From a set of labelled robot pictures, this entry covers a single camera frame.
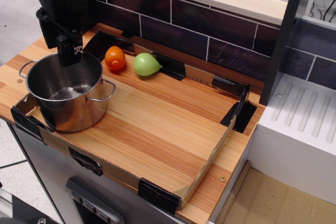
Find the green pear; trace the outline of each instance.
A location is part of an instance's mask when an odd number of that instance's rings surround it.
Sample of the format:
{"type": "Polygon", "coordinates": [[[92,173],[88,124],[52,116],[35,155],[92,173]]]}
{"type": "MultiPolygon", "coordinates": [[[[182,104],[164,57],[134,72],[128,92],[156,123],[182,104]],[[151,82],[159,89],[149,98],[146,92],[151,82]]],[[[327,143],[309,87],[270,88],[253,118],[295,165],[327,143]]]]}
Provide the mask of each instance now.
{"type": "Polygon", "coordinates": [[[150,76],[162,68],[159,62],[151,54],[146,52],[138,54],[135,57],[133,67],[140,76],[150,76]]]}

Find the stainless steel pot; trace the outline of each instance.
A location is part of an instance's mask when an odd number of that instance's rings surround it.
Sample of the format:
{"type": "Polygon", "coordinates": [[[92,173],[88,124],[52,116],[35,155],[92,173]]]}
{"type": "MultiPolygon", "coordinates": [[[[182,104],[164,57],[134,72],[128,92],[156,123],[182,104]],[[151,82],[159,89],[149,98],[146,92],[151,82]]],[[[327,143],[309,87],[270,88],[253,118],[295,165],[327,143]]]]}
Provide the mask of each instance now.
{"type": "Polygon", "coordinates": [[[83,53],[81,61],[62,67],[58,53],[24,64],[19,75],[26,78],[28,91],[35,97],[46,122],[58,131],[84,130],[98,122],[107,110],[107,100],[116,85],[102,79],[100,61],[83,53]],[[36,62],[27,76],[21,74],[30,63],[36,62]],[[103,83],[112,85],[106,95],[103,83]]]}

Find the pot handle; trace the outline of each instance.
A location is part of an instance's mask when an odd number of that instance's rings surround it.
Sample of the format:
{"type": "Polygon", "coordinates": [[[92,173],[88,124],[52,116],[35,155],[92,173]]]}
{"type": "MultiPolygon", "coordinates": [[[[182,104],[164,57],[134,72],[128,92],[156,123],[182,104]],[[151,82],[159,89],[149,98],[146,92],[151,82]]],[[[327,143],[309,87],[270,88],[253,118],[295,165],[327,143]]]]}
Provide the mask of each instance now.
{"type": "Polygon", "coordinates": [[[116,89],[115,89],[115,88],[116,88],[116,85],[115,85],[113,82],[110,82],[110,81],[105,80],[105,79],[101,79],[101,81],[105,81],[105,82],[107,82],[107,83],[113,85],[113,90],[112,90],[112,92],[111,92],[106,98],[104,98],[104,99],[102,99],[102,100],[100,100],[100,99],[95,99],[95,98],[89,98],[89,97],[86,97],[86,100],[91,100],[91,101],[96,101],[96,102],[104,102],[104,101],[106,101],[107,99],[109,99],[109,98],[113,95],[114,91],[116,90],[116,89]]]}
{"type": "Polygon", "coordinates": [[[19,70],[19,76],[21,76],[22,78],[26,78],[24,75],[21,74],[21,72],[27,65],[29,65],[32,62],[37,62],[37,60],[31,60],[31,61],[27,62],[26,64],[24,64],[19,70]]]}

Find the dark tile wall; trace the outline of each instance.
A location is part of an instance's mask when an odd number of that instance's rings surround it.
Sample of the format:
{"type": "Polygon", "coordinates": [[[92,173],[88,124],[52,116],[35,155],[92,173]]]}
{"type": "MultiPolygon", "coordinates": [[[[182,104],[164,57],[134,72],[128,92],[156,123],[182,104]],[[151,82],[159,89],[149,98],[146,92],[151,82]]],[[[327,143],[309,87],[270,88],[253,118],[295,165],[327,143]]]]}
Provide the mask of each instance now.
{"type": "Polygon", "coordinates": [[[95,0],[93,11],[98,22],[262,81],[279,32],[188,0],[95,0]]]}
{"type": "Polygon", "coordinates": [[[336,90],[336,31],[304,20],[297,24],[285,73],[336,90]]]}

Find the wooden countertop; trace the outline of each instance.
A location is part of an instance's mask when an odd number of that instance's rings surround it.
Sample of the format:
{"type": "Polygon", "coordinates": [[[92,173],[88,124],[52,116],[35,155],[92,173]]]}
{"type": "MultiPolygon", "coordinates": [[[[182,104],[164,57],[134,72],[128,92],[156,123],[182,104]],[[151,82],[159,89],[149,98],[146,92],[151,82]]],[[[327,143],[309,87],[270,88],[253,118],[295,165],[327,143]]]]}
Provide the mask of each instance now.
{"type": "MultiPolygon", "coordinates": [[[[109,27],[96,25],[84,34],[84,44],[98,30],[108,32],[109,27]]],[[[48,49],[41,38],[0,67],[0,117],[6,122],[15,124],[10,109],[28,93],[25,81],[19,81],[19,69],[52,52],[56,49],[48,49]]],[[[106,167],[117,166],[177,193],[195,179],[225,133],[227,127],[220,121],[237,100],[189,78],[178,81],[160,72],[140,77],[133,70],[133,59],[127,56],[126,68],[117,72],[102,62],[104,78],[114,82],[117,89],[97,124],[76,133],[56,132],[57,140],[47,144],[63,152],[64,145],[75,146],[106,161],[106,167]]],[[[196,192],[176,216],[191,223],[207,223],[264,110],[258,100],[259,95],[250,94],[250,101],[258,108],[247,129],[243,134],[231,133],[196,192]]],[[[43,120],[38,109],[33,114],[43,120]]],[[[136,187],[126,180],[118,182],[136,193],[136,187]]]]}

